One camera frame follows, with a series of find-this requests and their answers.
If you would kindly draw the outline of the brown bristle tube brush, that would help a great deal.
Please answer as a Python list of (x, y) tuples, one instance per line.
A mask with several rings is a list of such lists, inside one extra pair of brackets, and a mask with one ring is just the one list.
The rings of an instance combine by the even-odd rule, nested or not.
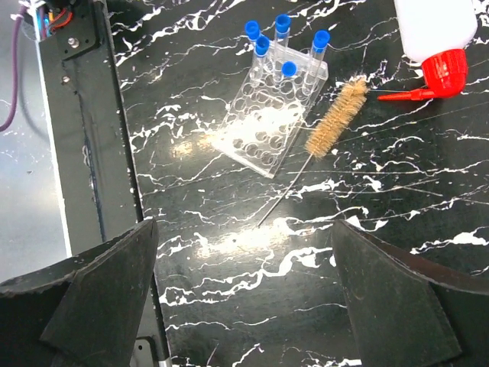
[(342, 86), (341, 91), (306, 140), (305, 149), (309, 157), (290, 182), (289, 186), (258, 222), (257, 227), (262, 225), (262, 223), (292, 189), (309, 162), (313, 158), (324, 158), (331, 150), (334, 143), (336, 143), (340, 138), (342, 132), (349, 126), (354, 117), (359, 113), (365, 104), (368, 90), (369, 88), (367, 86), (365, 76), (356, 76), (354, 79), (349, 80)]

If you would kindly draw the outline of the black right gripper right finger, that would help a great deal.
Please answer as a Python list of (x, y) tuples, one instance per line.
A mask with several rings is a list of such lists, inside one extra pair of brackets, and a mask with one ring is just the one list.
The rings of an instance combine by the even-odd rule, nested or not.
[(486, 366), (488, 281), (413, 255), (345, 221), (336, 268), (364, 366)]

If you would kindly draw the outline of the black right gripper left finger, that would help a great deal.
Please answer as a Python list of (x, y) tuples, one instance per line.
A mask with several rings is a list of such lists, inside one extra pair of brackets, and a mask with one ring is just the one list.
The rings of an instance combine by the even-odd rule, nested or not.
[(157, 252), (153, 220), (1, 284), (3, 366), (128, 366)]

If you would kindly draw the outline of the blue cap test tube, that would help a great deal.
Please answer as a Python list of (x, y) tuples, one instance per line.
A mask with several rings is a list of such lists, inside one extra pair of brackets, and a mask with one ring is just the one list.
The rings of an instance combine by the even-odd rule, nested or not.
[(330, 34), (328, 31), (320, 30), (314, 35), (302, 87), (302, 91), (306, 96), (309, 96), (314, 89), (329, 40)]
[(282, 79), (282, 65), (285, 59), (290, 34), (290, 16), (287, 14), (278, 15), (275, 19), (274, 34), (274, 82), (279, 83)]
[(281, 81), (293, 82), (297, 73), (297, 65), (293, 61), (286, 61), (281, 68)]
[(254, 54), (249, 72), (250, 83), (253, 87), (259, 85), (264, 73), (264, 64), (270, 46), (270, 40), (267, 36), (261, 35), (257, 38), (254, 45)]
[(255, 43), (256, 40), (261, 36), (260, 26), (255, 20), (250, 20), (246, 22), (246, 24), (244, 25), (244, 32), (252, 43)]

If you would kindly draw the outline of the white wash bottle red cap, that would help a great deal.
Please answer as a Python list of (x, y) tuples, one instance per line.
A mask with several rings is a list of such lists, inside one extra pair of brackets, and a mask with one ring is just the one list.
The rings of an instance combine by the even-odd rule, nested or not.
[(378, 96), (380, 101), (421, 101), (457, 96), (468, 75), (465, 47), (478, 29), (471, 1), (395, 1), (403, 52), (421, 64), (426, 86)]

